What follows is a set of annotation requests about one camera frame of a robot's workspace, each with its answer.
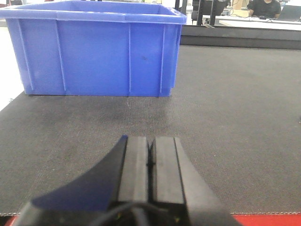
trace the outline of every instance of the wire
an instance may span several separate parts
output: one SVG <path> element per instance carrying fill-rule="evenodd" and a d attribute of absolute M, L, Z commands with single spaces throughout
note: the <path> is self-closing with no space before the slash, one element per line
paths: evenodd
<path fill-rule="evenodd" d="M 132 213 L 135 216 L 136 224 L 139 226 L 150 226 L 146 213 L 142 208 L 132 208 Z"/>
<path fill-rule="evenodd" d="M 132 208 L 140 208 L 143 210 L 148 210 L 149 212 L 152 212 L 154 214 L 157 214 L 159 217 L 163 218 L 166 221 L 166 224 L 168 226 L 173 226 L 174 225 L 174 219 L 169 216 L 168 214 L 162 212 L 158 207 L 151 205 L 149 203 L 143 203 L 143 202 L 130 202 L 130 203 L 126 203 L 120 206 L 117 206 L 113 209 L 111 209 L 110 211 L 108 211 L 107 213 L 99 216 L 98 218 L 96 218 L 94 221 L 92 221 L 88 226 L 102 226 L 106 223 L 109 223 L 110 221 L 113 221 L 116 219 L 116 216 L 119 213 L 124 213 L 124 212 L 129 212 L 129 211 L 133 211 L 131 210 Z"/>

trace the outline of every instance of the black fabric mat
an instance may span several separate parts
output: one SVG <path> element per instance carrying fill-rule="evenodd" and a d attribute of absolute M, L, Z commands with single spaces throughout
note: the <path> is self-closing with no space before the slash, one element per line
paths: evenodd
<path fill-rule="evenodd" d="M 231 213 L 300 212 L 300 59 L 181 46 L 168 98 L 21 94 L 0 112 L 0 214 L 70 182 L 122 134 L 179 137 Z"/>

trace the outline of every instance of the blue plastic crate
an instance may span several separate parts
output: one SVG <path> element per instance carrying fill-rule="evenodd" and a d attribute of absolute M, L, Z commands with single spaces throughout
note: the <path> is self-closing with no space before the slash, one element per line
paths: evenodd
<path fill-rule="evenodd" d="M 157 4 L 60 1 L 0 10 L 26 94 L 166 97 L 186 16 Z"/>

